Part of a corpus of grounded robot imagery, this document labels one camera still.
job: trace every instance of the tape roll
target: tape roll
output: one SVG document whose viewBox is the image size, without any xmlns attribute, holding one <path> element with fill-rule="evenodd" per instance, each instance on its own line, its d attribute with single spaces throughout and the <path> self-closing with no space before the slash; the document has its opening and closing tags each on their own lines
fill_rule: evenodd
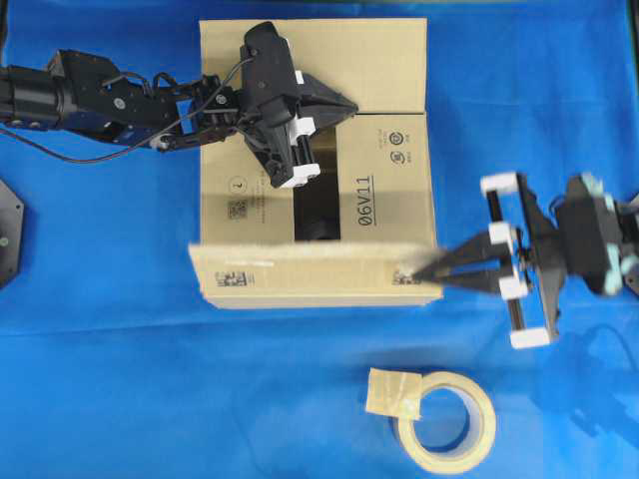
<svg viewBox="0 0 639 479">
<path fill-rule="evenodd" d="M 495 440 L 496 418 L 492 402 L 475 382 L 451 372 L 433 372 L 421 378 L 421 398 L 436 389 L 458 395 L 468 411 L 468 432 L 459 445 L 446 452 L 431 452 L 417 439 L 411 419 L 395 418 L 401 445 L 422 469 L 436 474 L 460 474 L 472 469 L 490 452 Z"/>
</svg>

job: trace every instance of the qr code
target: qr code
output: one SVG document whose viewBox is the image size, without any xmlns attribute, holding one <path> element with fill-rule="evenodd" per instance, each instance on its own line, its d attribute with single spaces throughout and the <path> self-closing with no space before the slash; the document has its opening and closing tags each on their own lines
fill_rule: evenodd
<svg viewBox="0 0 639 479">
<path fill-rule="evenodd" d="M 243 271 L 218 271 L 216 272 L 216 282 L 218 287 L 248 286 L 255 280 L 251 274 L 246 274 Z"/>
<path fill-rule="evenodd" d="M 245 220 L 247 217 L 247 201 L 233 200 L 229 202 L 229 220 Z"/>
<path fill-rule="evenodd" d="M 410 274 L 404 274 L 401 271 L 396 271 L 392 276 L 392 285 L 399 286 L 402 284 L 419 284 L 419 281 L 417 281 Z"/>
</svg>

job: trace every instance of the tape piece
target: tape piece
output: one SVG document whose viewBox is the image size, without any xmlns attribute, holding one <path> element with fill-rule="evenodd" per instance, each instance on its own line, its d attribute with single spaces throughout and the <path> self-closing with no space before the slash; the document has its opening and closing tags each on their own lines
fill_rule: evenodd
<svg viewBox="0 0 639 479">
<path fill-rule="evenodd" d="M 421 374 L 371 368 L 366 412 L 403 419 L 419 419 Z"/>
<path fill-rule="evenodd" d="M 382 371 L 382 373 L 411 374 L 397 371 Z M 399 376 L 395 376 L 393 380 L 386 379 L 385 384 L 391 386 L 396 380 L 399 380 Z M 420 376 L 419 402 L 427 394 L 437 389 L 447 389 L 458 395 L 468 411 L 468 432 L 459 445 L 450 451 L 431 452 L 425 449 L 415 434 L 413 418 L 398 417 L 392 414 L 384 415 L 395 417 L 394 427 L 399 442 L 419 467 L 436 474 L 461 474 L 483 461 L 490 452 L 496 432 L 495 411 L 490 398 L 481 387 L 471 379 L 451 372 L 433 372 Z M 396 401 L 406 396 L 405 387 L 403 387 L 403 391 L 390 390 L 389 393 Z M 413 392 L 413 389 L 410 389 L 409 397 L 411 399 Z"/>
</svg>

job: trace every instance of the blue surface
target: blue surface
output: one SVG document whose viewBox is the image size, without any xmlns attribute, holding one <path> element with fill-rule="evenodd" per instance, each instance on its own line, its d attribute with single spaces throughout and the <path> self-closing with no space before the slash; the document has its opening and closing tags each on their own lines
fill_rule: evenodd
<svg viewBox="0 0 639 479">
<path fill-rule="evenodd" d="M 544 207 L 582 171 L 616 198 L 639 190 L 621 0 L 20 0 L 5 60 L 41 67 L 74 48 L 187 81 L 200 73 L 198 19 L 316 16 L 428 17 L 442 244 L 485 228 L 482 175 L 527 173 Z M 112 151 L 33 136 L 85 158 Z M 28 206 L 22 273 L 0 292 L 0 477 L 427 476 L 388 422 L 363 412 L 371 366 L 453 370 L 488 392 L 496 441 L 469 478 L 639 476 L 639 301 L 629 293 L 600 299 L 569 281 L 561 340 L 519 352 L 499 300 L 454 290 L 427 308 L 215 310 L 186 248 L 198 240 L 197 151 L 77 167 L 0 142 L 0 178 Z M 513 201 L 506 215 L 517 210 Z M 539 317 L 536 298 L 525 307 Z"/>
</svg>

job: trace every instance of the cardboard flap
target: cardboard flap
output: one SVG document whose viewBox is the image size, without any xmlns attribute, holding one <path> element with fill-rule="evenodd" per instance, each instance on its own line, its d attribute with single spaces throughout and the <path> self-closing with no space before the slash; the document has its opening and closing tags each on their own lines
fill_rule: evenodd
<svg viewBox="0 0 639 479">
<path fill-rule="evenodd" d="M 240 60 L 245 33 L 265 20 L 200 22 L 203 70 L 224 78 Z M 357 103 L 360 113 L 423 113 L 426 20 L 273 20 L 296 69 Z M 239 88 L 240 79 L 232 85 Z"/>
<path fill-rule="evenodd" d="M 435 247 L 425 115 L 357 115 L 337 126 L 341 237 Z"/>
<path fill-rule="evenodd" d="M 202 147 L 201 159 L 202 243 L 294 239 L 293 191 L 271 187 L 241 135 Z"/>
<path fill-rule="evenodd" d="M 436 248 L 419 243 L 349 243 L 191 245 L 202 293 L 318 296 L 401 293 L 439 297 L 434 284 L 411 283 L 405 274 L 424 264 Z"/>
</svg>

